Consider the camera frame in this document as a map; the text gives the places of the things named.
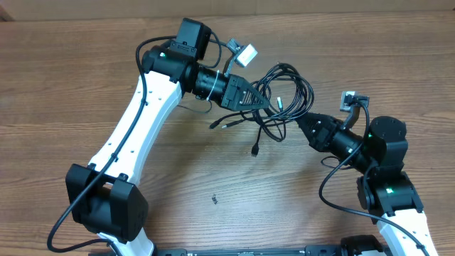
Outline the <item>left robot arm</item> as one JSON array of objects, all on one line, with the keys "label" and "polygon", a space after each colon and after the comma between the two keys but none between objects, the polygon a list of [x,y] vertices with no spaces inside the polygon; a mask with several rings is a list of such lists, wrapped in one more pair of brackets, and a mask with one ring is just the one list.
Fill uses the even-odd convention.
[{"label": "left robot arm", "polygon": [[186,93],[224,109],[260,110],[268,100],[233,65],[247,66],[252,45],[229,40],[231,52],[222,70],[201,61],[215,34],[205,24],[185,18],[174,36],[152,38],[136,49],[136,92],[105,145],[89,164],[73,164],[65,178],[68,215],[97,234],[114,255],[152,255],[155,247],[144,224],[149,205],[139,190],[146,158],[164,122]]}]

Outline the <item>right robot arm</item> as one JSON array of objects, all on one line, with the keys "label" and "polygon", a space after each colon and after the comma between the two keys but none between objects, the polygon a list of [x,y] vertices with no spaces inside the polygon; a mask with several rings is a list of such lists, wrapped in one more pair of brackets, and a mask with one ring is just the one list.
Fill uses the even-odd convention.
[{"label": "right robot arm", "polygon": [[362,174],[356,181],[362,210],[330,206],[371,219],[386,242],[381,245],[373,235],[343,238],[335,255],[436,255],[423,202],[403,170],[405,123],[379,116],[367,119],[364,135],[357,135],[351,128],[358,117],[354,110],[345,120],[316,113],[297,120],[310,147],[340,161],[335,171],[347,165]]}]

